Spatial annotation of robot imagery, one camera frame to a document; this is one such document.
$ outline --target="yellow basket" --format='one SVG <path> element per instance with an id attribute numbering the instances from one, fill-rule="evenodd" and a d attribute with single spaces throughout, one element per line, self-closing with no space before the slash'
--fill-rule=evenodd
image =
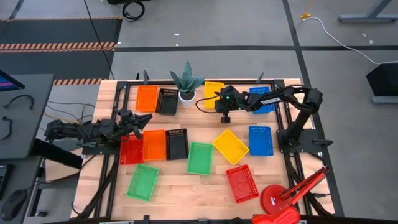
<path id="1" fill-rule="evenodd" d="M 219 82 L 205 82 L 205 98 L 216 96 L 214 92 L 220 92 L 221 88 L 224 88 L 224 83 Z M 205 108 L 206 109 L 214 109 L 214 103 L 218 100 L 218 98 L 214 98 L 211 100 L 205 100 Z"/>
<path id="2" fill-rule="evenodd" d="M 213 141 L 213 145 L 232 165 L 237 164 L 249 152 L 248 147 L 228 129 Z"/>

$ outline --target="green basket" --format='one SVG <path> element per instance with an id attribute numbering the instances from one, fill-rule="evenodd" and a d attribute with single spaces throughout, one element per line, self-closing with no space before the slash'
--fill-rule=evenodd
<path id="1" fill-rule="evenodd" d="M 187 172 L 191 174 L 210 175 L 213 145 L 191 142 Z"/>
<path id="2" fill-rule="evenodd" d="M 145 202 L 150 201 L 158 174 L 158 168 L 138 164 L 132 175 L 126 195 Z"/>

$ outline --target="hazard tape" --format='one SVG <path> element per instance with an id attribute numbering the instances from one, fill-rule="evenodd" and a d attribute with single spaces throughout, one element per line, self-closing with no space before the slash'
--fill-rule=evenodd
<path id="1" fill-rule="evenodd" d="M 93 18 L 93 20 L 100 20 L 100 19 L 123 19 L 123 17 L 97 17 Z M 0 21 L 67 21 L 67 20 L 90 20 L 89 17 L 84 17 L 84 18 L 51 18 L 51 19 L 46 19 L 46 18 L 38 18 L 38 19 L 33 19 L 33 18 L 27 18 L 27 19 L 0 19 Z"/>
<path id="2" fill-rule="evenodd" d="M 95 49 L 42 49 L 42 50 L 0 50 L 0 53 L 37 53 L 37 52 L 86 52 L 86 51 L 99 51 L 101 48 Z M 114 51 L 114 48 L 107 47 L 104 50 Z"/>
<path id="3" fill-rule="evenodd" d="M 76 78 L 54 80 L 54 85 L 99 85 L 102 80 L 107 78 Z"/>
<path id="4" fill-rule="evenodd" d="M 112 49 L 116 46 L 115 42 L 102 42 L 102 47 Z M 24 43 L 24 44 L 0 44 L 0 50 L 53 50 L 53 49 L 95 49 L 101 48 L 99 42 L 80 42 L 80 43 Z"/>

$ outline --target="robotic arm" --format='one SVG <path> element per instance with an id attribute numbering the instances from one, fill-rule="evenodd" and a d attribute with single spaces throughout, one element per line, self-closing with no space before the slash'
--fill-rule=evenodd
<path id="1" fill-rule="evenodd" d="M 298 93 L 304 93 L 304 100 L 300 103 L 294 96 Z M 295 108 L 300 110 L 297 119 L 289 125 L 284 135 L 284 141 L 290 143 L 292 146 L 298 146 L 300 135 L 304 124 L 309 117 L 319 110 L 322 103 L 322 93 L 317 89 L 308 88 L 304 86 L 287 86 L 277 91 L 265 94 L 254 94 L 243 91 L 238 92 L 233 86 L 222 88 L 220 93 L 217 93 L 220 99 L 215 101 L 215 109 L 217 113 L 222 113 L 222 123 L 230 123 L 231 118 L 228 113 L 234 110 L 255 111 L 264 105 L 279 102 L 288 102 Z"/>
<path id="2" fill-rule="evenodd" d="M 81 146 L 96 147 L 97 144 L 106 147 L 118 147 L 121 137 L 134 132 L 138 139 L 142 139 L 139 129 L 152 119 L 151 114 L 136 115 L 131 110 L 120 109 L 118 111 L 120 121 L 114 119 L 102 119 L 96 123 L 71 124 L 55 120 L 47 124 L 44 136 L 46 141 L 53 142 L 56 139 L 66 137 L 83 140 Z"/>

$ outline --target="gray floor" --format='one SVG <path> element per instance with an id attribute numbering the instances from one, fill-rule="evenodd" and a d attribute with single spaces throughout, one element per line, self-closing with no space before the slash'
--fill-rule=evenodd
<path id="1" fill-rule="evenodd" d="M 0 19 L 9 17 L 16 2 L 0 1 Z M 300 44 L 336 46 L 317 21 L 299 24 L 306 2 L 289 0 Z M 317 0 L 310 6 L 310 13 L 322 19 L 326 28 L 347 45 L 397 45 L 398 23 L 339 24 L 336 20 L 340 14 L 365 13 L 375 2 Z M 147 10 L 141 20 L 123 21 L 118 47 L 293 45 L 280 0 L 152 0 L 144 4 Z M 88 5 L 93 17 L 120 16 L 119 8 L 100 0 L 88 0 Z M 385 12 L 398 13 L 398 2 L 393 1 Z M 17 14 L 17 18 L 61 17 L 87 17 L 83 2 L 25 0 Z M 398 60 L 398 51 L 365 53 L 375 61 Z M 398 107 L 371 103 L 372 92 L 365 76 L 376 66 L 355 52 L 304 52 L 303 56 L 312 86 L 324 93 L 320 117 L 326 137 L 335 142 L 330 154 L 345 215 L 398 220 L 394 209 L 398 199 Z M 294 51 L 116 52 L 112 69 L 118 79 L 134 78 L 143 69 L 151 78 L 169 78 L 169 71 L 180 73 L 186 60 L 195 75 L 207 78 L 256 78 L 262 72 L 264 78 L 301 78 Z M 98 86 L 55 86 L 50 98 L 94 103 L 97 92 Z M 81 106 L 53 107 L 78 117 L 81 114 Z M 48 120 L 42 121 L 43 128 Z M 48 219 L 31 218 L 26 223 L 64 220 L 70 214 L 69 205 L 65 205 L 70 200 L 53 205 L 50 198 L 54 192 L 46 194 L 40 208 L 53 212 Z M 59 190 L 56 194 L 73 198 L 74 191 Z"/>

